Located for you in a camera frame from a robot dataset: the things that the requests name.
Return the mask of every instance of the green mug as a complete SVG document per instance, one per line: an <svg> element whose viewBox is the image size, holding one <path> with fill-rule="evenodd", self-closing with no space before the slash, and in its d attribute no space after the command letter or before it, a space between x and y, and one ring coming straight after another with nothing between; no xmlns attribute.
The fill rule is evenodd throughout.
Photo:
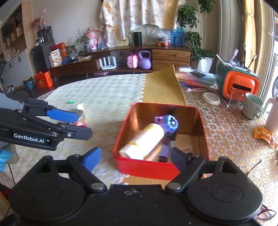
<svg viewBox="0 0 278 226"><path fill-rule="evenodd" d="M251 93L245 94L245 100L243 102L242 113L249 119L260 118L262 116L263 102L256 95Z"/></svg>

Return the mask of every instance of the orange wrapper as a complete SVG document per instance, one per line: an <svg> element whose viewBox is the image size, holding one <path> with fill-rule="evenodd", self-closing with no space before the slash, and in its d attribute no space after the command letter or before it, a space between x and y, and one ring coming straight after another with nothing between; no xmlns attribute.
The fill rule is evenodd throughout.
<svg viewBox="0 0 278 226"><path fill-rule="evenodd" d="M272 148L277 149L278 137L275 133L267 131L263 127L254 129L254 138L262 138L266 140Z"/></svg>

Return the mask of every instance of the pink backpack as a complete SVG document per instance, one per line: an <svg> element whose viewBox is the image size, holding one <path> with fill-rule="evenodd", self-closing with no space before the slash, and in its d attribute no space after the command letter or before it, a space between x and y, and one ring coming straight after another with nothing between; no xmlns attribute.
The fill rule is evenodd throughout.
<svg viewBox="0 0 278 226"><path fill-rule="evenodd" d="M129 68L137 68L138 61L139 61L139 57L135 53L132 53L127 57L127 66Z"/></svg>

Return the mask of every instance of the kettlebell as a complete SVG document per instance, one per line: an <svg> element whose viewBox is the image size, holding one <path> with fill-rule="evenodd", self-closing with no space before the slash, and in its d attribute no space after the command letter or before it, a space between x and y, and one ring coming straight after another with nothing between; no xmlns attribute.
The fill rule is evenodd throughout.
<svg viewBox="0 0 278 226"><path fill-rule="evenodd" d="M148 58L144 58L142 57L142 53L148 53L149 54L149 57ZM151 52L148 51L148 50L142 50L139 52L139 58L140 58L140 61L139 61L139 67L142 68L142 69L150 69L152 67L152 63L151 63Z"/></svg>

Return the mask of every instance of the blue bucket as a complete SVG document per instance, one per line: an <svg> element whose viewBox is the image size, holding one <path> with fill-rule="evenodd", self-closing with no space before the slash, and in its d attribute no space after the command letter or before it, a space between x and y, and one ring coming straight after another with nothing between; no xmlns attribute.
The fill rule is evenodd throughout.
<svg viewBox="0 0 278 226"><path fill-rule="evenodd" d="M28 89L28 90L31 90L31 89L35 88L35 84L34 84L34 80L33 80L32 76L24 79L23 83L24 83L26 89Z"/></svg>

